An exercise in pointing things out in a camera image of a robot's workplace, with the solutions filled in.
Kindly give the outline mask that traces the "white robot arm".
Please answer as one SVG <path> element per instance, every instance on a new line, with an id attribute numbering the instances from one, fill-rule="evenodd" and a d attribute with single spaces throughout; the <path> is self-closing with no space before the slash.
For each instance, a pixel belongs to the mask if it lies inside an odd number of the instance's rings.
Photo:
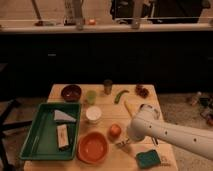
<path id="1" fill-rule="evenodd" d="M 213 131 L 167 123 L 159 117 L 156 108 L 142 104 L 127 126 L 128 137 L 140 142 L 150 136 L 213 160 Z"/>

